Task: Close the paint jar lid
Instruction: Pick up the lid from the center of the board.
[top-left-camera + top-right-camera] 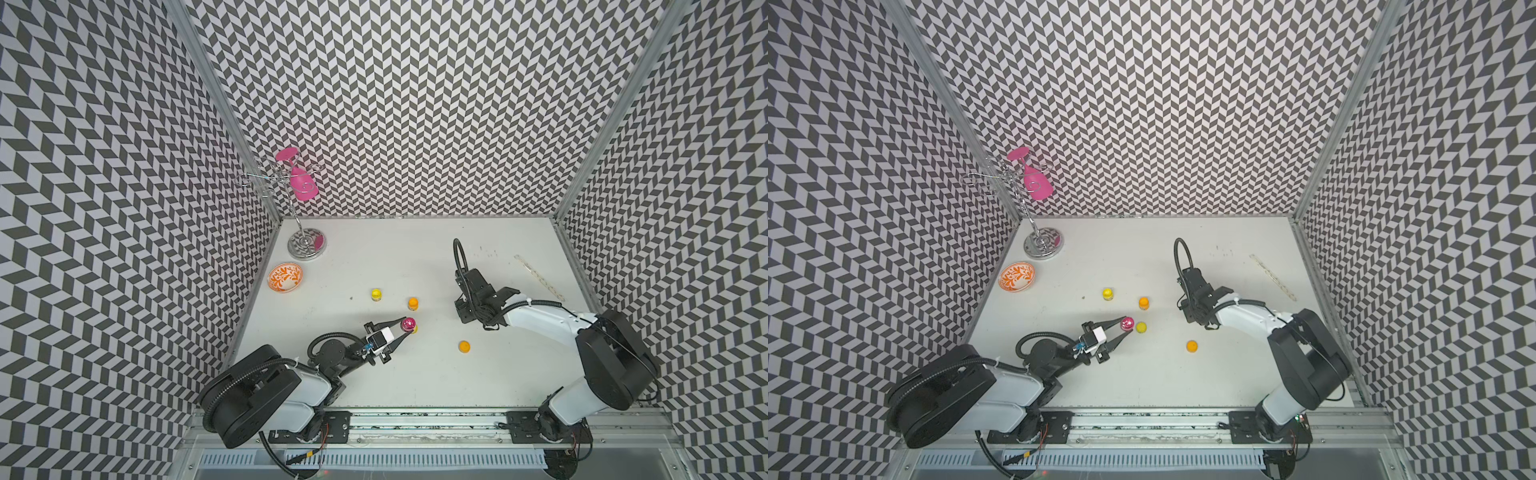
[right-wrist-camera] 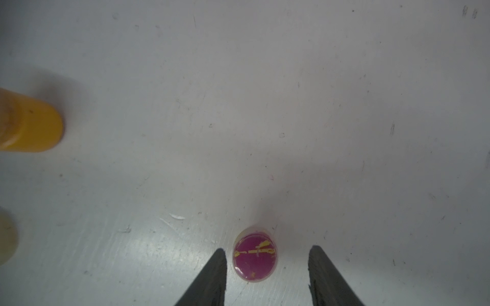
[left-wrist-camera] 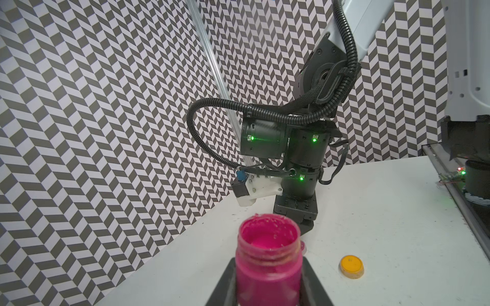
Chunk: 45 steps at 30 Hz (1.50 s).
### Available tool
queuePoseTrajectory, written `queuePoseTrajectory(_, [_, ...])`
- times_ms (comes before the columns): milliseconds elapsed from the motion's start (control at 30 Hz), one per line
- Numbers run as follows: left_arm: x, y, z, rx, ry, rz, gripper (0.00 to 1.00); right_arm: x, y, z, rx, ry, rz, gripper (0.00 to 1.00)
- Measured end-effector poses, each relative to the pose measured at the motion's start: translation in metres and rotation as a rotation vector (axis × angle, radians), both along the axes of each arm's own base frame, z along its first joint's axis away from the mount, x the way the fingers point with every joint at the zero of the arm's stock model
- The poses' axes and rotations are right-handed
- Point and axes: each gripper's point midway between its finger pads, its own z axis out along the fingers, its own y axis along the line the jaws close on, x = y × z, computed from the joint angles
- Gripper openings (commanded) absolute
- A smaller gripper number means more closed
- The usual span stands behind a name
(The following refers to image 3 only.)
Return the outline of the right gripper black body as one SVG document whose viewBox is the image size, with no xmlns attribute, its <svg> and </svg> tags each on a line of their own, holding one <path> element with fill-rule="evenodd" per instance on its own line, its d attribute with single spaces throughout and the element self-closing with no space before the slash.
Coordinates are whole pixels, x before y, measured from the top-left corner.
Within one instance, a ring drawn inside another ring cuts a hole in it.
<svg viewBox="0 0 490 306">
<path fill-rule="evenodd" d="M 274 213 L 293 220 L 301 235 L 310 232 L 318 216 L 316 194 L 307 200 L 297 200 L 289 196 L 277 195 L 274 201 Z"/>
</svg>

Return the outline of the pink paint jar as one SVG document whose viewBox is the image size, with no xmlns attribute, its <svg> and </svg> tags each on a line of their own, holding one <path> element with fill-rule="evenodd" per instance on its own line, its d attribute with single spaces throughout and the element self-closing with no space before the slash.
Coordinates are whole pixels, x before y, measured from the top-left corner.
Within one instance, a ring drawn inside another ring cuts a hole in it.
<svg viewBox="0 0 490 306">
<path fill-rule="evenodd" d="M 256 214 L 239 227 L 236 249 L 239 305 L 297 305 L 303 255 L 291 219 Z"/>
</svg>

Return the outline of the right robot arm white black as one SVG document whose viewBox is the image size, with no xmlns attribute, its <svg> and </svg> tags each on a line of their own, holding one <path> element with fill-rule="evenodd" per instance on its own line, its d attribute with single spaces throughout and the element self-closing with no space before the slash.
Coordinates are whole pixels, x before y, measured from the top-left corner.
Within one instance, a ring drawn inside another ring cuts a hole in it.
<svg viewBox="0 0 490 306">
<path fill-rule="evenodd" d="M 390 1 L 334 1 L 333 21 L 316 44 L 295 85 L 295 100 L 244 113 L 241 148 L 263 163 L 282 159 L 274 212 L 295 221 L 301 233 L 318 214 L 315 188 L 325 184 L 322 160 L 333 122 L 361 69 L 361 60 L 390 9 Z M 442 146 L 465 167 L 450 177 L 463 181 L 466 201 L 489 209 L 489 2 L 444 1 L 449 96 L 441 123 Z"/>
</svg>

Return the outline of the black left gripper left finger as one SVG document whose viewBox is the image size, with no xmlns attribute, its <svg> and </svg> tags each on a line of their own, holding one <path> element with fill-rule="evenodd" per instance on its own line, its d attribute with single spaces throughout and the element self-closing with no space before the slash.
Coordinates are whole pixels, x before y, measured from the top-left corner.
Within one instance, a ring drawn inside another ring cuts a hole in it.
<svg viewBox="0 0 490 306">
<path fill-rule="evenodd" d="M 232 258 L 211 293 L 206 306 L 237 306 L 236 259 Z"/>
</svg>

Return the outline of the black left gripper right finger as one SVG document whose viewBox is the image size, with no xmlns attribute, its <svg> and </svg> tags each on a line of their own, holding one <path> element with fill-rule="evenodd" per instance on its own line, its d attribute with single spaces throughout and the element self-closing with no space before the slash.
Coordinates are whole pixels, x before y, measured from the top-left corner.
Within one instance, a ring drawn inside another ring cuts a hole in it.
<svg viewBox="0 0 490 306">
<path fill-rule="evenodd" d="M 300 306 L 333 306 L 329 295 L 307 257 L 303 257 L 300 286 Z"/>
</svg>

